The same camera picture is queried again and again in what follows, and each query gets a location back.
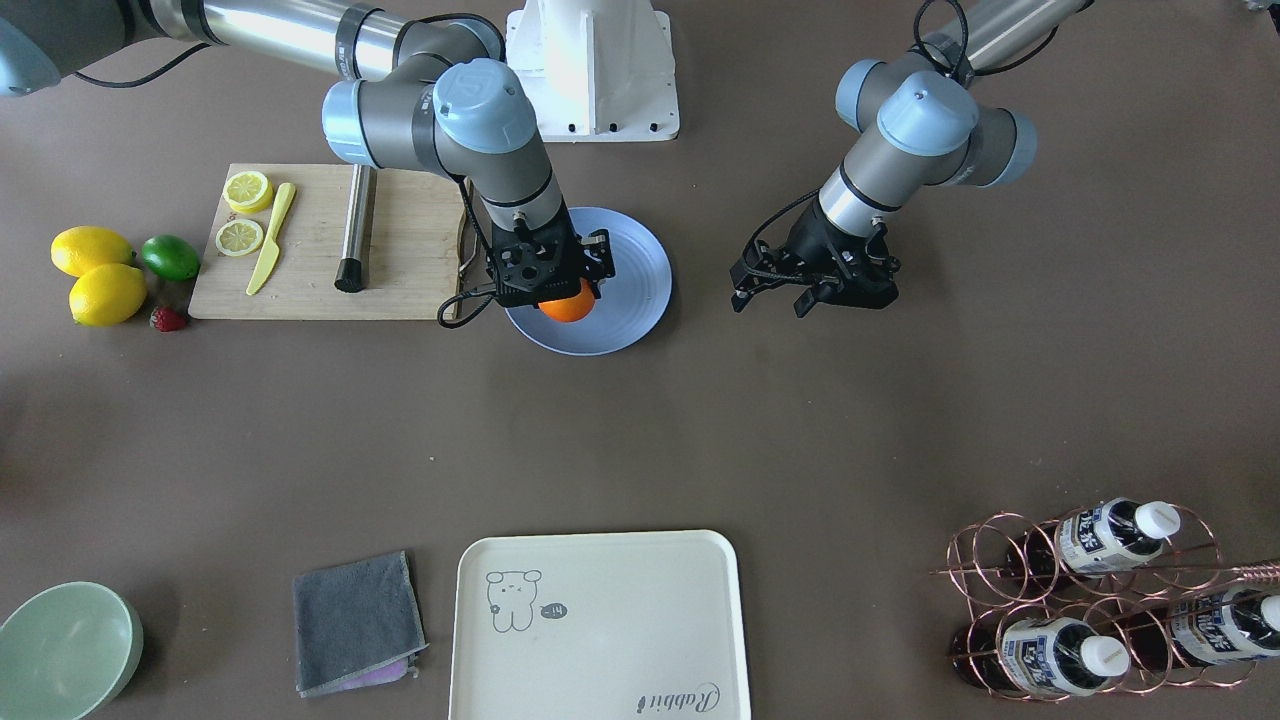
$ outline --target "yellow knife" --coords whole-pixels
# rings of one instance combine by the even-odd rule
[[[282,182],[275,188],[275,202],[271,205],[271,222],[266,225],[266,237],[262,238],[262,249],[257,251],[257,265],[253,265],[253,275],[248,279],[244,295],[256,295],[262,290],[262,283],[271,275],[276,259],[280,258],[280,245],[275,242],[275,236],[280,234],[280,225],[284,224],[284,215],[293,205],[293,196],[298,188],[292,182]]]

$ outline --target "strawberry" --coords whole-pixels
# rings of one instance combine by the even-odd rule
[[[173,307],[156,307],[151,311],[151,327],[166,333],[187,327],[187,316]]]

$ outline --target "wooden cutting board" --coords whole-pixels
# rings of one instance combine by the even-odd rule
[[[196,278],[189,313],[234,320],[422,320],[458,292],[458,238],[465,220],[457,186],[410,170],[378,170],[374,222],[365,258],[366,287],[337,290],[338,259],[347,222],[351,165],[233,164],[260,170],[279,187],[297,186],[280,229],[280,259],[257,295],[244,295],[257,252],[228,258],[214,236],[237,215],[220,199]],[[244,215],[265,231],[271,209]],[[454,313],[445,316],[454,318]]]

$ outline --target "black handle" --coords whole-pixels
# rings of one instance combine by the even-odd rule
[[[360,260],[355,258],[343,258],[342,261],[338,263],[338,279],[333,281],[333,287],[343,292],[360,292],[365,290],[365,279],[362,277]]]

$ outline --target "bottle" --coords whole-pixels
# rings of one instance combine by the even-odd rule
[[[984,653],[973,662],[968,657],[952,661],[966,683],[1042,700],[1091,696],[1129,671],[1124,643],[1070,618],[1019,620],[1005,628],[998,642],[989,630],[965,629],[951,650],[952,655]]]
[[[1016,551],[1010,550],[1007,566],[1021,575],[1024,568],[1030,575],[1029,587],[1038,591],[1061,589],[1070,579],[1061,573],[1101,575],[1116,570],[1129,570],[1144,565],[1165,550],[1165,538],[1181,528],[1178,509],[1167,502],[1155,501],[1138,505],[1117,497],[1097,507],[1075,514],[1050,532],[1053,547],[1046,543],[1046,534],[1029,532],[1019,541],[1027,557],[1025,565]],[[1050,578],[1059,569],[1059,582]]]
[[[1152,673],[1280,657],[1280,593],[1249,585],[1156,607],[1124,623],[1134,655]],[[1170,642],[1176,650],[1171,659]]]

